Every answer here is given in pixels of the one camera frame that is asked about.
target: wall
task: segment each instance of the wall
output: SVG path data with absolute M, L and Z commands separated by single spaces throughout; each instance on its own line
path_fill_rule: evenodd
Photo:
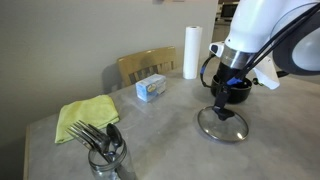
M 203 29 L 208 55 L 217 0 L 2 0 L 0 179 L 22 179 L 27 124 L 121 88 L 118 57 L 173 45 Z

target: table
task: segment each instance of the table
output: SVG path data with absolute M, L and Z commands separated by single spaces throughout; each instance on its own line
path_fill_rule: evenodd
M 245 141 L 228 144 L 205 135 L 196 121 L 214 102 L 210 90 L 199 79 L 184 80 L 181 69 L 166 77 L 166 92 L 150 103 L 134 86 L 110 94 L 140 180 L 319 179 L 319 85 L 284 77 L 275 91 L 253 86 L 245 102 L 227 105 L 250 128 Z M 54 144 L 57 120 L 55 114 L 29 126 L 26 177 L 93 179 L 85 147 L 76 140 Z

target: blue and white box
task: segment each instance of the blue and white box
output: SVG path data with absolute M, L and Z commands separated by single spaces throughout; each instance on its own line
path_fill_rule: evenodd
M 137 96 L 149 102 L 166 90 L 166 77 L 154 74 L 136 83 Z

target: chair backrest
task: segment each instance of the chair backrest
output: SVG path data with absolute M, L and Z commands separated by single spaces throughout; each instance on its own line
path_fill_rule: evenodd
M 125 86 L 130 86 L 152 74 L 176 68 L 176 49 L 170 46 L 142 51 L 121 57 L 117 63 Z

